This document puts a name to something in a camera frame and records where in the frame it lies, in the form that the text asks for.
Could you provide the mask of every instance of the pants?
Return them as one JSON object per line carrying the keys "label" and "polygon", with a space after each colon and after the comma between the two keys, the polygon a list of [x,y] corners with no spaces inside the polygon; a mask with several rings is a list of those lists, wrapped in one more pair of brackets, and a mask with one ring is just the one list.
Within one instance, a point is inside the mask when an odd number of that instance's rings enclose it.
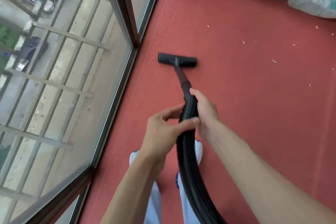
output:
{"label": "pants", "polygon": [[[177,183],[180,188],[184,224],[199,224],[200,222],[194,211],[191,209],[190,203],[184,192],[180,175],[178,176]],[[161,195],[156,182],[154,182],[150,193],[144,224],[161,224]]]}

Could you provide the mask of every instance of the hand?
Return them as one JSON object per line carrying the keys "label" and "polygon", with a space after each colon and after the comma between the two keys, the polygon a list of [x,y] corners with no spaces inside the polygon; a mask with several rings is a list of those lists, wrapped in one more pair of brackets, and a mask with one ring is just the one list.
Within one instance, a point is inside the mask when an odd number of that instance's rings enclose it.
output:
{"label": "hand", "polygon": [[194,117],[178,124],[168,124],[169,119],[180,117],[183,106],[181,104],[168,108],[148,119],[139,154],[151,158],[158,172],[163,169],[166,156],[176,143],[177,137],[185,131],[195,129],[200,122],[198,117]]}
{"label": "hand", "polygon": [[197,126],[198,133],[203,139],[209,140],[213,125],[221,121],[217,113],[216,105],[209,101],[199,90],[191,88],[190,94],[195,96],[198,101],[197,110],[200,119],[200,123]]}

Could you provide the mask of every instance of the vacuum hose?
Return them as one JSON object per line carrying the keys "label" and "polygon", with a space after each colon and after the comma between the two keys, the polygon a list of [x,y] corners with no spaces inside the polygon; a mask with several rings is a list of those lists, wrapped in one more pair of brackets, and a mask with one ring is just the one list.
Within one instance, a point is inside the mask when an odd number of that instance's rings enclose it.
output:
{"label": "vacuum hose", "polygon": [[[197,58],[158,54],[158,62],[174,66],[184,94],[184,107],[179,122],[198,117],[197,99],[189,90],[191,84],[181,67],[195,67]],[[217,211],[204,185],[195,154],[195,130],[182,133],[177,138],[177,160],[183,188],[191,208],[201,224],[227,224]]]}

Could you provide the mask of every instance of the person's right hand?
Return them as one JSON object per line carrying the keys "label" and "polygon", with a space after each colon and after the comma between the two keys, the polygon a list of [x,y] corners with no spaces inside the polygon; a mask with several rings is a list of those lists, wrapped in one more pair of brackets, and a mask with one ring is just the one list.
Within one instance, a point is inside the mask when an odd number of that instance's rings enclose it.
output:
{"label": "person's right hand", "polygon": [[221,121],[217,113],[216,105],[209,101],[199,90],[191,88],[190,94],[195,96],[198,101],[197,110],[200,120],[197,127],[198,133],[203,139],[208,140],[211,130]]}

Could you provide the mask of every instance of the red floor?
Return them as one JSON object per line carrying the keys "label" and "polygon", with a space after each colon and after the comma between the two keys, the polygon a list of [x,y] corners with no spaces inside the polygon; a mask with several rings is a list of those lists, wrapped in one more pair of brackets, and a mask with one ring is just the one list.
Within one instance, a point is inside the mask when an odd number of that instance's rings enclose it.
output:
{"label": "red floor", "polygon": [[[81,223],[100,222],[129,154],[140,148],[147,118],[183,101],[174,69],[158,64],[158,52],[196,56],[199,64],[186,74],[217,104],[222,120],[336,211],[335,40],[334,21],[283,1],[157,0]],[[177,169],[173,149],[158,180],[163,224],[183,223]],[[206,144],[200,170],[230,224],[257,223]]]}

